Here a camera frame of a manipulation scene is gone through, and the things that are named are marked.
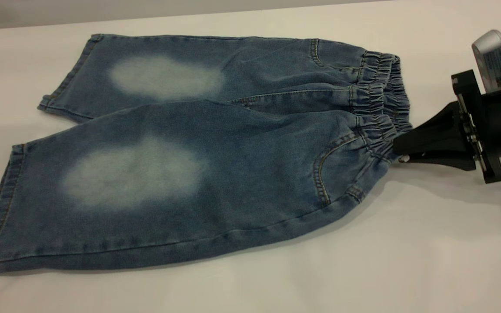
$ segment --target bleached spot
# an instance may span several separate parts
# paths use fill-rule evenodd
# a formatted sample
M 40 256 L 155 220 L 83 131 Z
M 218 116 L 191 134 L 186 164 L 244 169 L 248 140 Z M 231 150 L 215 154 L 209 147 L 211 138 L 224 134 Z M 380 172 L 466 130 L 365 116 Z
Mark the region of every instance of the bleached spot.
M 130 146 L 90 152 L 63 177 L 62 188 L 79 206 L 134 210 L 147 200 L 194 195 L 205 168 L 180 145 L 144 137 Z
M 181 63 L 165 56 L 129 57 L 111 69 L 110 79 L 124 93 L 163 101 L 212 97 L 224 82 L 221 69 Z

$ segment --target white table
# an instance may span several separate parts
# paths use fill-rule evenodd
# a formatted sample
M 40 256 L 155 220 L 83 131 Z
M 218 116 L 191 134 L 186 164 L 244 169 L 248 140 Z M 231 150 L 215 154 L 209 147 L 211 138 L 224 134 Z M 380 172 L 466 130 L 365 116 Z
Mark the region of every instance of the white table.
M 419 125 L 454 101 L 501 1 L 398 0 L 0 30 L 0 176 L 10 146 L 73 123 L 36 110 L 92 33 L 320 37 L 402 59 Z M 188 265 L 0 276 L 0 313 L 501 313 L 501 183 L 394 166 L 352 214 L 296 240 Z

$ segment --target blue denim fabric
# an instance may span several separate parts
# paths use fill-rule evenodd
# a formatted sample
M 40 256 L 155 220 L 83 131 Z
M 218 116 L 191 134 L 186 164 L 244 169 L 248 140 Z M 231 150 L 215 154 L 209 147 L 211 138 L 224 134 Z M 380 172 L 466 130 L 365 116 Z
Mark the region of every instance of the blue denim fabric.
M 295 238 L 356 207 L 411 129 L 394 55 L 324 40 L 92 36 L 15 145 L 0 273 L 125 269 Z

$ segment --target seam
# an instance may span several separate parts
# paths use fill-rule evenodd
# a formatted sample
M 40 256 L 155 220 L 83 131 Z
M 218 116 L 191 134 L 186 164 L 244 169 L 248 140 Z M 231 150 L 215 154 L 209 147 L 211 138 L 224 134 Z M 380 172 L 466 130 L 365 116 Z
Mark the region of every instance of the seam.
M 22 260 L 24 258 L 31 258 L 31 257 L 54 257 L 54 256 L 75 256 L 75 255 L 82 255 L 82 254 L 98 254 L 98 253 L 106 253 L 106 252 L 117 252 L 117 251 L 127 251 L 127 250 L 135 250 L 135 249 L 141 249 L 141 248 L 152 248 L 152 247 L 163 247 L 163 246 L 172 246 L 174 244 L 181 244 L 181 243 L 191 243 L 191 242 L 197 242 L 197 241 L 202 241 L 202 240 L 210 240 L 213 238 L 218 238 L 221 236 L 225 236 L 226 234 L 229 234 L 231 232 L 237 232 L 237 231 L 242 231 L 242 232 L 248 232 L 248 231 L 255 231 L 255 230 L 262 230 L 264 228 L 269 228 L 271 226 L 276 226 L 277 224 L 285 223 L 290 220 L 297 220 L 300 219 L 304 216 L 307 216 L 309 214 L 313 214 L 314 212 L 317 212 L 319 210 L 322 210 L 323 207 L 317 208 L 316 210 L 312 210 L 310 212 L 307 212 L 305 214 L 301 214 L 300 216 L 295 216 L 292 218 L 288 218 L 286 220 L 280 220 L 279 222 L 275 222 L 270 225 L 262 226 L 262 227 L 257 227 L 257 228 L 249 228 L 249 229 L 242 229 L 242 228 L 235 228 L 232 230 L 227 230 L 221 234 L 217 234 L 215 236 L 208 236 L 206 238 L 199 238 L 199 239 L 194 239 L 194 240 L 185 240 L 185 241 L 178 241 L 178 242 L 171 242 L 171 243 L 163 243 L 163 244 L 148 244 L 145 246 L 137 246 L 137 247 L 129 247 L 129 248 L 119 248 L 119 249 L 109 249 L 105 251 L 97 251 L 97 252 L 78 252 L 78 253 L 60 253 L 60 254 L 42 254 L 42 255 L 31 255 L 31 256 L 23 256 L 23 257 L 17 257 L 17 258 L 11 258 L 7 260 L 0 260 L 0 263 L 4 262 L 12 262 L 16 260 Z
M 346 135 L 344 137 L 340 137 L 335 141 L 332 141 L 328 147 L 335 145 L 332 147 L 330 150 L 327 152 L 321 154 L 316 160 L 314 161 L 314 170 L 313 170 L 313 176 L 314 176 L 314 185 L 316 187 L 316 192 L 318 194 L 318 199 L 320 200 L 320 203 L 322 207 L 327 206 L 330 204 L 330 196 L 328 195 L 328 192 L 326 191 L 326 186 L 324 185 L 324 181 L 322 180 L 322 167 L 324 166 L 324 162 L 332 154 L 334 151 L 340 149 L 342 146 L 352 142 L 353 140 L 358 139 L 358 137 L 352 133 L 350 135 Z
M 232 103 L 244 103 L 245 105 L 249 105 L 251 103 L 258 102 L 261 97 L 290 95 L 290 94 L 293 94 L 293 93 L 310 93 L 312 91 L 320 91 L 320 92 L 323 92 L 323 93 L 325 93 L 325 92 L 346 92 L 346 90 L 340 90 L 340 89 L 306 89 L 306 90 L 286 91 L 284 93 L 264 93 L 264 94 L 261 94 L 261 95 L 234 99 L 234 100 L 231 100 L 230 102 L 232 102 Z
M 20 146 L 22 148 L 22 158 L 20 159 L 20 167 L 18 169 L 17 177 L 14 180 L 13 191 L 11 193 L 11 196 L 10 196 L 9 200 L 8 200 L 9 203 L 8 203 L 7 207 L 5 208 L 5 213 L 4 213 L 4 216 L 3 216 L 3 220 L 2 220 L 1 225 L 0 225 L 0 235 L 1 235 L 1 232 L 2 232 L 3 228 L 5 227 L 5 224 L 7 223 L 7 218 L 9 216 L 9 211 L 10 211 L 10 206 L 13 203 L 14 194 L 15 194 L 15 192 L 17 190 L 17 187 L 18 187 L 18 181 L 20 179 L 20 175 L 22 174 L 22 167 L 24 166 L 24 158 L 25 158 L 25 155 L 24 155 L 24 144 L 22 144 Z
M 83 49 L 83 51 L 81 52 L 81 56 L 78 58 L 78 61 L 73 66 L 73 69 L 71 70 L 71 72 L 69 72 L 67 74 L 67 76 L 63 79 L 63 81 L 59 85 L 59 87 L 57 87 L 57 89 L 50 95 L 50 97 L 48 99 L 48 103 L 54 102 L 57 99 L 57 97 L 59 97 L 65 91 L 65 89 L 67 89 L 68 85 L 71 83 L 71 81 L 78 74 L 78 71 L 80 71 L 81 68 L 82 68 L 82 66 L 84 66 L 85 63 L 88 61 L 88 58 L 92 54 L 92 51 L 96 47 L 96 44 L 98 44 L 98 42 L 103 37 L 104 36 L 100 34 L 100 35 L 97 35 L 97 38 L 96 38 L 96 36 L 93 36 L 92 38 L 89 39 L 89 42 L 90 42 L 90 48 L 89 48 L 89 50 L 85 51 L 86 47 Z
M 72 111 L 69 111 L 68 109 L 64 109 L 62 107 L 52 107 L 51 105 L 46 105 L 46 104 L 40 104 L 41 107 L 45 107 L 46 109 L 54 109 L 54 110 L 58 110 L 58 111 L 64 111 L 64 112 L 67 112 L 71 115 L 76 115 L 78 117 L 84 117 L 85 119 L 90 119 L 90 120 L 93 120 L 94 117 L 90 117 L 88 115 L 82 115 L 82 114 L 79 114 L 79 113 L 75 113 L 75 112 L 72 112 Z
M 260 37 L 260 36 L 248 36 L 248 37 L 221 37 L 221 36 L 191 36 L 191 35 L 151 35 L 151 36 L 124 36 L 120 34 L 102 34 L 108 38 L 113 39 L 161 39 L 161 38 L 187 38 L 187 39 L 201 39 L 201 40 L 248 40 L 248 39 L 275 39 L 275 40 L 306 40 L 303 38 L 285 38 L 285 37 Z
M 363 71 L 363 69 L 364 69 L 364 66 L 366 65 L 366 62 L 365 62 L 365 59 L 366 59 L 366 52 L 367 52 L 367 51 L 365 51 L 365 52 L 362 54 L 361 65 L 358 67 L 358 73 L 357 73 L 357 81 L 356 81 L 356 83 L 358 83 L 359 81 L 361 81 L 362 71 Z
M 314 61 L 314 63 L 324 67 L 324 64 L 322 63 L 322 61 L 320 61 L 320 58 L 318 57 L 318 42 L 320 42 L 318 38 L 311 40 L 311 58 L 312 61 Z

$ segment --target denim shorts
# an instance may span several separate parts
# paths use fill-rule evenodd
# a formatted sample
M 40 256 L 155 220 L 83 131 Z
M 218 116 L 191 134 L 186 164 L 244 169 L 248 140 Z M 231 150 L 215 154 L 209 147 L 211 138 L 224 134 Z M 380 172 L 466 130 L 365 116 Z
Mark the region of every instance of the denim shorts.
M 395 55 L 289 38 L 93 35 L 12 147 L 0 273 L 125 269 L 288 240 L 356 207 L 411 129 Z

